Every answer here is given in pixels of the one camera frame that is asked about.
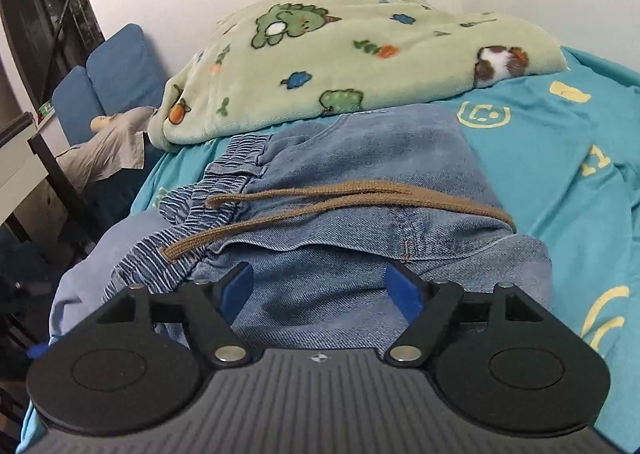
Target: gray ribbed panel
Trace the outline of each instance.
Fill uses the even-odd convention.
[[[454,414],[423,374],[373,350],[268,350],[222,371],[172,421],[119,438],[50,432],[28,454],[614,454],[592,430],[500,436]]]

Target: blue cushion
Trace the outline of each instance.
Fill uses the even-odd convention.
[[[53,92],[51,103],[69,144],[82,144],[94,134],[90,124],[94,117],[104,115],[91,81],[82,66],[76,66],[62,79]]]
[[[102,43],[86,70],[108,115],[162,103],[168,77],[138,25],[127,25]]]

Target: yellow smiley face print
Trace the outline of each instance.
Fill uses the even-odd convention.
[[[458,110],[458,120],[461,124],[475,129],[491,129],[506,126],[511,121],[511,109],[508,107],[494,108],[491,104],[476,104],[469,108],[469,102],[463,102]]]

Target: green dinosaur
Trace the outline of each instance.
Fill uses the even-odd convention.
[[[353,113],[362,109],[364,93],[354,89],[327,90],[320,95],[322,115]]]
[[[262,48],[265,44],[274,46],[287,34],[290,38],[297,38],[324,27],[327,23],[340,21],[327,15],[327,9],[318,8],[315,5],[303,5],[302,3],[284,3],[274,5],[269,12],[256,19],[257,33],[251,40],[251,46]]]

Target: teal bed sheet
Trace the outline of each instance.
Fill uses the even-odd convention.
[[[564,52],[566,72],[506,80],[439,104],[457,114],[518,230],[548,246],[552,311],[611,372],[596,426],[634,452],[640,446],[640,75]],[[227,143],[215,139],[165,155],[132,212],[198,181]]]

